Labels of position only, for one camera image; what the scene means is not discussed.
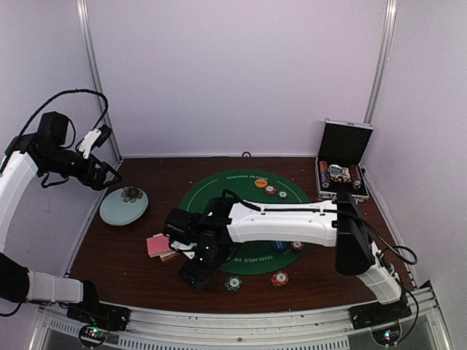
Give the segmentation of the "red-backed playing card deck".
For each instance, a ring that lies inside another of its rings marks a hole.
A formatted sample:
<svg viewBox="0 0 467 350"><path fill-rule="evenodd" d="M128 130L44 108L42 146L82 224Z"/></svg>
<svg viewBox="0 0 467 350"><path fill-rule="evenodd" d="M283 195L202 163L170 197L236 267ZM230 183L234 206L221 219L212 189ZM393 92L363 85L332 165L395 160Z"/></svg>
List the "red-backed playing card deck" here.
<svg viewBox="0 0 467 350"><path fill-rule="evenodd" d="M152 236L146 239L149 257L158 257L171 251L169 239L164 235Z"/></svg>

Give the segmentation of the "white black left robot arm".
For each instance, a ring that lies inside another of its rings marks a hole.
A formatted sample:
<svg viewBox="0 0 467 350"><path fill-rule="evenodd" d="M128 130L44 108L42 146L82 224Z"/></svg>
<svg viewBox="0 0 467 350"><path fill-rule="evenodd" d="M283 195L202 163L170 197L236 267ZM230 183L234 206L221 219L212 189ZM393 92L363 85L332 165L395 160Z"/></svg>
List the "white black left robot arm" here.
<svg viewBox="0 0 467 350"><path fill-rule="evenodd" d="M17 136L7 148L1 163L1 248L28 184L35 177L47 179L51 173L65 181L76 178L96 191L122 182L122 176L108 163L91 154L93 143L71 151L55 144L44 133ZM1 298L21 305L26 302L76 304L77 313L90 324L105 316L96 287L80 281L32 271L5 254L1 255Z"/></svg>

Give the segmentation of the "blue small blind button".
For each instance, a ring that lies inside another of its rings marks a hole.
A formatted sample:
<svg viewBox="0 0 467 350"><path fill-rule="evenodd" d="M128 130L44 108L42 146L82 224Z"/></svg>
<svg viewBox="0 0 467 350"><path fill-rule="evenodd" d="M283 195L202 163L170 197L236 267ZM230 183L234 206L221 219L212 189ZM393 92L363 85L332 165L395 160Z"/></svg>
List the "blue small blind button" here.
<svg viewBox="0 0 467 350"><path fill-rule="evenodd" d="M274 251L282 252L287 248L287 245L282 241L274 241L271 243L271 248Z"/></svg>

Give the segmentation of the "orange big blind button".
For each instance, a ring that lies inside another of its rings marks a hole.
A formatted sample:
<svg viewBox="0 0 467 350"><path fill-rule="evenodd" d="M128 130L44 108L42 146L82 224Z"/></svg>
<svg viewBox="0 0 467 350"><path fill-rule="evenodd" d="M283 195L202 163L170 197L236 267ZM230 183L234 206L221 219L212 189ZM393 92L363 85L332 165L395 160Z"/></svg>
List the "orange big blind button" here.
<svg viewBox="0 0 467 350"><path fill-rule="evenodd" d="M257 188L265 188L268 186L268 181L266 179L258 178L254 181L254 184Z"/></svg>

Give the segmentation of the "green chip stack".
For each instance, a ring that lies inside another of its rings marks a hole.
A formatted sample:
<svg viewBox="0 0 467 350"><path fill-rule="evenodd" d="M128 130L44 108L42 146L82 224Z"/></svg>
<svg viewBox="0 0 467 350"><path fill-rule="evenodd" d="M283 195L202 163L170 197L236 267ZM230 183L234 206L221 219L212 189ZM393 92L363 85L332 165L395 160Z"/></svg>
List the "green chip stack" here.
<svg viewBox="0 0 467 350"><path fill-rule="evenodd" d="M229 292L235 292L242 287L242 279L238 276L231 276L225 281L225 288Z"/></svg>

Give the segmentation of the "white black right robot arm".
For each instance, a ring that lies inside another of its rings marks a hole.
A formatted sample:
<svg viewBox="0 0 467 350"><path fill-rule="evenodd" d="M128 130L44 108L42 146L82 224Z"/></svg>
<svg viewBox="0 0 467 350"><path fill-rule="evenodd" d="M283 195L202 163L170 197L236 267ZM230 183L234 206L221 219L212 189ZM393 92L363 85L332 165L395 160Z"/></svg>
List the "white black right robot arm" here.
<svg viewBox="0 0 467 350"><path fill-rule="evenodd" d="M402 309L403 292L395 268L369 235L369 224L359 215L348 194L319 203L258 203L230 190L213 198L201 213L172 209L164 233L192 256L180 277L202 290L210 276L237 244L256 241L300 241L336 250L336 271L358 277L375 295L374 315L389 322Z"/></svg>

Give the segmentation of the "orange chip stack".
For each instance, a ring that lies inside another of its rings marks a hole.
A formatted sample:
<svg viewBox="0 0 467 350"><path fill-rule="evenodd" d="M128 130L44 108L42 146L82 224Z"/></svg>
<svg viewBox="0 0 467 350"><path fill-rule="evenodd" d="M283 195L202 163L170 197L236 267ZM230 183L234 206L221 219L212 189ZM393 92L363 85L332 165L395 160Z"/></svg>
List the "orange chip stack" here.
<svg viewBox="0 0 467 350"><path fill-rule="evenodd" d="M275 287L283 287L289 283L289 275L284 271L277 271L271 277L271 283Z"/></svg>

